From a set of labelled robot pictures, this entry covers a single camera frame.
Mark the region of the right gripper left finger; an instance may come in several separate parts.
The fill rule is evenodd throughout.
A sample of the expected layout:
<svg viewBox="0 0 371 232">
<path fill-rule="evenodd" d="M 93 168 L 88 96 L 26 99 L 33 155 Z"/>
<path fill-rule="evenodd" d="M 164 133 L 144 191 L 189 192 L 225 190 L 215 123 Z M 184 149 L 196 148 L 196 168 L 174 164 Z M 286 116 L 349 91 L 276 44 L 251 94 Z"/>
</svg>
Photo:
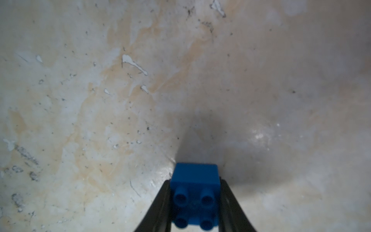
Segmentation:
<svg viewBox="0 0 371 232">
<path fill-rule="evenodd" d="M 165 180 L 135 232 L 170 232 L 172 224 L 170 198 L 170 180 Z"/>
</svg>

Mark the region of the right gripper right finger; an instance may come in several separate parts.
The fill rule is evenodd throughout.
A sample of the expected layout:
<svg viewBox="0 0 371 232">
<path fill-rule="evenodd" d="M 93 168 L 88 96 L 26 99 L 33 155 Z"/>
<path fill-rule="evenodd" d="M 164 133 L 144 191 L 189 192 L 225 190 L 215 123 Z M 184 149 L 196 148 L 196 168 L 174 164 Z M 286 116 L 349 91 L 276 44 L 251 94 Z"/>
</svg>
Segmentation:
<svg viewBox="0 0 371 232">
<path fill-rule="evenodd" d="M 256 232 L 226 180 L 220 178 L 219 232 Z"/>
</svg>

